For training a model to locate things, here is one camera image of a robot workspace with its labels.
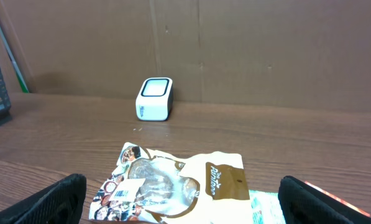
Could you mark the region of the orange tissue pack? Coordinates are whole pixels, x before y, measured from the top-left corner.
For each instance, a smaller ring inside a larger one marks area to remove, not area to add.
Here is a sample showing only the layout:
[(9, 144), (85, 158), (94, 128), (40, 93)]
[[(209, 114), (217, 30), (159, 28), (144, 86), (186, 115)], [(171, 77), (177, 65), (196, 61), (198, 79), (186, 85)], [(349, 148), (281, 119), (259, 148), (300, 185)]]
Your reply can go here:
[(325, 191), (325, 190), (319, 188), (318, 186), (313, 185), (313, 184), (311, 184), (311, 183), (309, 183), (309, 182), (307, 182), (307, 181), (304, 181), (304, 183), (307, 184), (308, 186), (314, 188), (315, 190), (317, 190), (317, 191), (319, 191), (319, 192), (321, 192), (321, 193), (323, 193), (323, 194), (325, 194), (325, 195), (327, 195), (327, 196), (333, 198), (334, 200), (340, 202), (341, 204), (343, 204), (343, 205), (345, 205), (345, 206), (347, 206), (347, 207), (349, 207), (349, 208), (351, 208), (351, 209), (353, 209), (353, 210), (355, 210), (355, 211), (357, 211), (357, 212), (359, 212), (359, 213), (361, 213), (361, 214), (363, 214), (363, 215), (365, 215), (365, 216), (367, 216), (367, 217), (371, 217), (371, 214), (369, 214), (369, 213), (363, 211), (363, 210), (360, 209), (360, 208), (357, 208), (356, 206), (354, 206), (354, 205), (352, 205), (351, 203), (346, 202), (345, 200), (343, 200), (343, 199), (341, 199), (341, 198), (339, 198), (339, 197), (333, 195), (332, 193), (330, 193), (330, 192), (328, 192), (328, 191)]

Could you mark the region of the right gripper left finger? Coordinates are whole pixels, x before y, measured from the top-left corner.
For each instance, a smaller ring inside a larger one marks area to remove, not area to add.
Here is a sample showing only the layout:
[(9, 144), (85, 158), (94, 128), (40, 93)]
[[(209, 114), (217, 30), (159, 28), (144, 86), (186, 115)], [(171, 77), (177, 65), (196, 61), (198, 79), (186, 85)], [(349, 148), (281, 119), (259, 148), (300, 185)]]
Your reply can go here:
[(0, 224), (78, 224), (86, 197), (86, 177), (71, 174), (0, 211)]

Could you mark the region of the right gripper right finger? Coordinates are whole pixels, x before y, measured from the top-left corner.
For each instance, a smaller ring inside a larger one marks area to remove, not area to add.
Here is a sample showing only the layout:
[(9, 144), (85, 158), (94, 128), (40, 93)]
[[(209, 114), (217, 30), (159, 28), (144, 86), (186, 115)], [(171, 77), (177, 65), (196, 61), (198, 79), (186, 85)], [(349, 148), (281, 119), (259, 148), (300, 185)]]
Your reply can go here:
[(371, 218), (290, 175), (278, 199), (286, 224), (371, 224)]

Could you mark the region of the brown cookie bag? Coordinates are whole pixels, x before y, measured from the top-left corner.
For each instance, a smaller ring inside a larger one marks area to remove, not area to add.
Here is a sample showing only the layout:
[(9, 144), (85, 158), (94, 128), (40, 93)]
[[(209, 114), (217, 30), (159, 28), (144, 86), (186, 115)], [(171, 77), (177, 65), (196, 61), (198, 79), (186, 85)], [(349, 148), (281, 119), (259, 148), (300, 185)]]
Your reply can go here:
[(150, 223), (252, 223), (240, 154), (187, 159), (126, 142), (89, 219)]

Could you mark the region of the green wet wipes pack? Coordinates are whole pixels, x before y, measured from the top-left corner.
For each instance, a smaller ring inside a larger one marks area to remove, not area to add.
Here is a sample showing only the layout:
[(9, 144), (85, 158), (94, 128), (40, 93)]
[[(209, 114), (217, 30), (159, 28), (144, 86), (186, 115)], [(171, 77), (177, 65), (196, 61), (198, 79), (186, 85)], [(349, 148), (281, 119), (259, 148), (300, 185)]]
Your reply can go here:
[(278, 194), (249, 190), (253, 224), (285, 224)]

